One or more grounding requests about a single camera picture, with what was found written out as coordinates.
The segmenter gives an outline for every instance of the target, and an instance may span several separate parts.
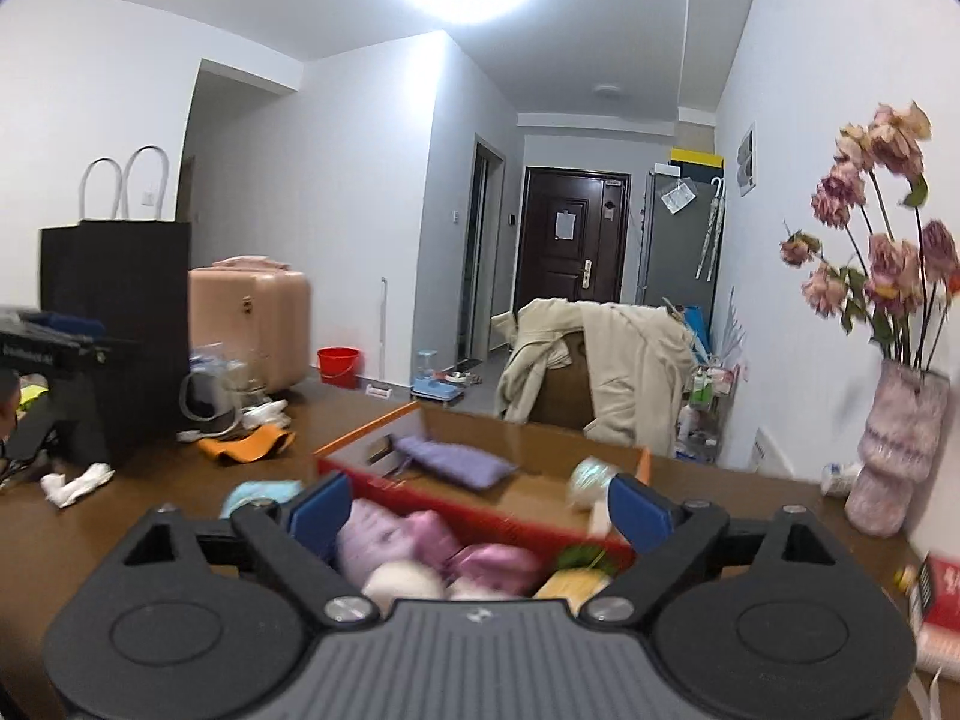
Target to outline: gray ribbed panel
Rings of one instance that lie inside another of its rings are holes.
[[[556,601],[400,602],[376,630],[320,644],[250,720],[707,720],[640,645]]]

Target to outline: ceiling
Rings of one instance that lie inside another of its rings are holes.
[[[450,26],[402,0],[127,0],[219,26],[302,60],[446,29],[520,112],[674,122],[716,109],[752,0],[530,0]],[[616,100],[594,85],[623,88]]]

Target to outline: brown wooden table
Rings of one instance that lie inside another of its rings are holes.
[[[106,487],[63,512],[43,499],[38,485],[18,485],[0,493],[0,676],[14,699],[32,720],[64,716],[43,672],[43,634],[90,571],[147,509],[173,503],[188,517],[217,517],[224,498],[241,482],[311,482],[317,475],[312,450],[395,405],[319,383],[304,384],[292,395],[289,409],[298,437],[281,458],[222,466],[196,447],[171,443],[139,453]],[[906,541],[878,541],[856,533],[844,519],[842,506],[824,500],[814,485],[666,460],[655,461],[653,480],[657,490],[674,500],[709,498],[735,517],[771,517],[784,504],[804,504],[904,606],[892,579],[901,565],[916,561]],[[942,698],[944,718],[960,717],[960,685],[945,683]],[[919,716],[904,696],[894,717]]]

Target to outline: vase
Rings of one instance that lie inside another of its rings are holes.
[[[914,485],[928,477],[940,445],[949,379],[884,360],[874,405],[857,447],[864,469],[847,499],[847,519],[871,536],[893,536]]]

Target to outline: paper note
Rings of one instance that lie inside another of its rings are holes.
[[[554,223],[554,235],[558,241],[572,241],[573,227],[576,224],[577,215],[570,211],[560,211],[557,214],[557,220]]]
[[[675,214],[685,209],[696,196],[697,194],[693,189],[680,181],[677,188],[666,193],[662,200],[670,213]]]

